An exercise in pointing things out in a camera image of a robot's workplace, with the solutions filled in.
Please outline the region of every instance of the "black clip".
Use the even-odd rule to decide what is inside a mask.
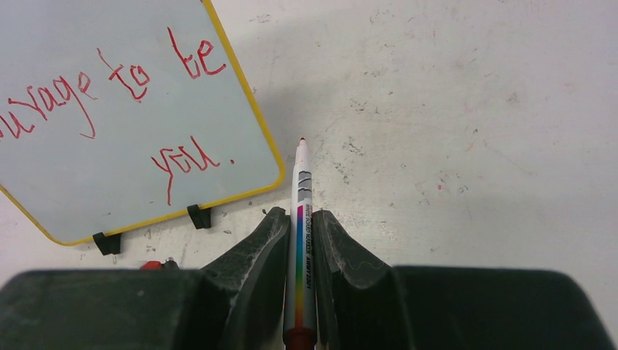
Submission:
[[[187,207],[187,212],[196,230],[211,228],[211,208],[200,209],[197,204]]]
[[[93,240],[97,245],[98,250],[103,255],[120,254],[120,236],[122,233],[117,233],[111,236],[105,236],[102,232],[93,235]]]

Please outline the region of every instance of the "yellow border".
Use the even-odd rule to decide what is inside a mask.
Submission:
[[[214,202],[210,202],[210,203],[206,203],[206,204],[201,204],[200,205],[201,209],[206,209],[206,208],[211,208],[213,206],[221,205],[223,203],[227,203],[227,202],[231,202],[231,201],[236,201],[236,200],[241,199],[241,198],[249,197],[251,195],[257,195],[259,193],[263,193],[263,192],[266,192],[268,190],[272,190],[272,189],[276,188],[278,185],[280,185],[282,183],[283,178],[285,177],[285,166],[283,165],[283,160],[281,159],[281,155],[279,154],[279,151],[277,150],[277,145],[275,144],[275,139],[273,139],[273,136],[270,135],[270,131],[268,130],[268,126],[266,125],[266,121],[264,120],[264,117],[262,116],[262,113],[260,112],[259,107],[257,106],[257,101],[255,100],[255,96],[253,96],[253,92],[251,91],[251,87],[247,83],[247,79],[245,78],[245,74],[243,73],[243,70],[240,68],[240,64],[238,62],[238,59],[236,58],[236,55],[234,55],[234,50],[232,50],[232,45],[230,44],[230,40],[227,38],[227,35],[225,35],[225,31],[223,30],[223,26],[221,25],[221,21],[219,21],[219,16],[216,15],[216,12],[215,12],[214,7],[213,7],[213,5],[212,5],[210,0],[203,0],[202,2],[204,4],[204,7],[206,8],[206,12],[208,13],[208,16],[211,19],[211,22],[212,22],[212,24],[214,26],[214,29],[215,29],[217,35],[219,36],[219,40],[221,40],[221,43],[223,44],[223,48],[225,49],[225,53],[227,53],[227,58],[230,60],[230,63],[232,64],[232,67],[234,68],[234,72],[236,73],[236,77],[238,78],[238,82],[243,87],[243,91],[244,91],[245,95],[247,96],[247,100],[249,101],[249,105],[251,106],[251,110],[253,110],[253,113],[255,114],[255,117],[257,119],[259,127],[262,129],[264,137],[266,138],[266,142],[268,143],[268,146],[270,147],[270,151],[273,153],[273,156],[275,157],[275,161],[277,162],[277,166],[279,167],[279,177],[277,178],[275,183],[273,183],[272,185],[265,186],[265,187],[260,187],[260,188],[258,188],[256,190],[252,190],[252,191],[248,191],[248,192],[245,192],[245,193],[241,193],[239,195],[233,195],[232,197],[229,197],[229,198],[224,198],[224,199],[220,199],[218,201],[214,201]],[[28,213],[26,208],[24,208],[15,199],[15,197],[13,197],[9,193],[9,191],[7,191],[7,189],[5,189],[1,184],[0,184],[0,192],[4,193],[4,195],[7,196],[9,198],[9,200],[11,200],[11,202],[13,202],[13,204],[15,204],[15,206],[18,207],[19,210],[21,210],[21,212],[30,221],[32,221],[32,223],[36,226],[36,228],[41,230],[41,232],[43,232],[43,234],[46,237],[48,237],[51,241],[53,241],[54,243],[60,244],[62,246],[74,246],[74,245],[77,245],[77,244],[82,244],[82,243],[87,243],[87,242],[92,241],[92,239],[93,239],[92,237],[80,239],[79,241],[70,242],[70,243],[61,242],[61,241],[53,238],[52,235],[50,235],[50,233],[47,232],[47,230],[45,230],[43,228],[43,226],[41,226],[41,224],[39,224],[39,222],[36,221],[36,219],[34,219],[34,217],[32,215],[30,215],[30,213]],[[162,217],[158,217],[158,218],[155,218],[155,219],[151,219],[151,220],[140,222],[140,223],[137,223],[137,224],[134,224],[134,225],[131,225],[131,226],[122,227],[122,228],[119,228],[117,230],[110,231],[108,233],[105,233],[105,236],[111,236],[111,235],[115,235],[115,234],[118,234],[118,233],[127,232],[129,230],[134,230],[136,228],[141,228],[143,226],[147,226],[147,225],[154,224],[156,222],[161,222],[161,221],[165,221],[165,220],[168,220],[168,219],[172,219],[174,217],[180,217],[180,216],[186,215],[186,214],[187,214],[187,210],[177,211],[175,213],[164,215]]]

